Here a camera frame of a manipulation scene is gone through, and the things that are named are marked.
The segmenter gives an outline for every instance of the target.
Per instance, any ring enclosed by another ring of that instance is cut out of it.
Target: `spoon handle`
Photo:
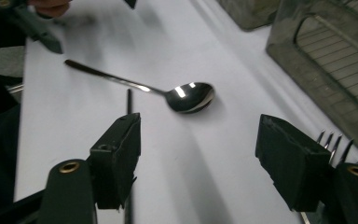
[[[82,72],[92,74],[92,75],[98,76],[98,77],[104,77],[104,78],[107,78],[107,79],[109,79],[111,81],[115,81],[115,82],[130,86],[130,87],[137,88],[138,90],[141,90],[141,91],[154,92],[154,93],[157,93],[157,94],[160,94],[160,95],[164,95],[164,93],[165,93],[164,91],[161,91],[159,89],[149,87],[149,86],[146,86],[144,84],[134,82],[134,81],[122,78],[122,77],[116,77],[116,76],[113,76],[111,74],[107,74],[105,72],[98,71],[98,70],[90,68],[90,67],[88,67],[88,66],[86,66],[84,64],[77,63],[77,62],[69,60],[69,59],[65,60],[64,63],[66,65],[68,65],[70,67],[73,67],[73,68],[75,68],[77,70],[80,70]]]

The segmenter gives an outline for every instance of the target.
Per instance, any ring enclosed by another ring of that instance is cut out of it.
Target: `metal rack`
[[[358,1],[282,0],[267,53],[358,146]]]

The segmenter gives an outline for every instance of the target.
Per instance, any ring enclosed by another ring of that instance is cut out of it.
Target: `spoon bowl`
[[[65,64],[82,72],[124,84],[141,91],[153,92],[164,96],[168,106],[175,112],[181,114],[193,114],[208,107],[214,98],[214,89],[210,84],[202,82],[191,82],[183,86],[178,86],[171,91],[161,91],[159,89],[146,86],[144,84],[130,81],[122,77],[116,77],[84,64],[66,60]]]

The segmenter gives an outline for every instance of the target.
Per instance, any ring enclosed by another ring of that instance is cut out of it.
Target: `white surface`
[[[43,189],[57,163],[86,159],[126,113],[127,87],[63,64],[73,59],[166,91],[193,81],[215,87],[210,107],[193,115],[133,91],[142,117],[135,223],[301,223],[255,157],[259,117],[286,119],[314,138],[339,130],[266,54],[269,27],[245,33],[215,1],[196,0],[140,0],[133,11],[120,0],[77,0],[62,22],[51,30],[63,55],[27,45],[17,199]],[[123,214],[100,212],[99,223],[122,223]]]

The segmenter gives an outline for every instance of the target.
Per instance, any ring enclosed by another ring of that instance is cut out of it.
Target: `metal spoon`
[[[202,82],[192,82],[183,86],[176,87],[171,91],[161,91],[159,89],[146,86],[141,83],[130,81],[122,77],[116,77],[93,68],[87,67],[84,64],[66,60],[65,64],[78,69],[82,72],[89,73],[98,77],[104,77],[109,80],[135,87],[141,91],[153,92],[165,97],[168,105],[172,110],[182,114],[192,114],[201,111],[207,107],[214,98],[214,89],[211,85]]]

